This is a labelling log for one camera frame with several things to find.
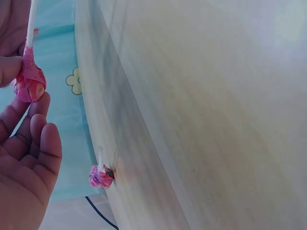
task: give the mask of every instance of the lollipop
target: lollipop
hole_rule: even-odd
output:
[[[23,102],[37,102],[46,90],[46,79],[43,71],[34,62],[33,36],[38,0],[31,1],[27,38],[24,48],[23,66],[12,82],[14,93]]]
[[[92,187],[107,189],[114,180],[114,173],[110,168],[106,167],[104,164],[102,165],[101,151],[98,155],[98,161],[99,165],[94,165],[91,168],[89,182]]]

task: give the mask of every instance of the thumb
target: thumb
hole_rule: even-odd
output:
[[[0,57],[0,88],[16,78],[22,65],[22,57]]]

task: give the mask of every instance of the lollipop stick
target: lollipop stick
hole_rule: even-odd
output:
[[[102,171],[104,169],[102,158],[103,158],[103,148],[99,147],[99,151],[98,151],[98,170],[99,171]]]
[[[30,15],[29,15],[29,22],[28,22],[27,40],[25,43],[26,47],[33,46],[33,36],[34,36],[34,26],[35,26],[37,6],[38,6],[38,0],[32,0],[31,8],[30,8]]]

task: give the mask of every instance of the wooden surface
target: wooden surface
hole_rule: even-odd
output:
[[[307,229],[306,1],[99,4],[191,229]]]
[[[121,230],[189,230],[97,1],[76,1],[76,45],[96,154],[115,167],[106,191]]]

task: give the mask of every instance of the yellow flower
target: yellow flower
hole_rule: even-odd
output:
[[[67,77],[66,84],[71,86],[73,94],[80,95],[82,93],[79,68],[75,68],[73,74]]]

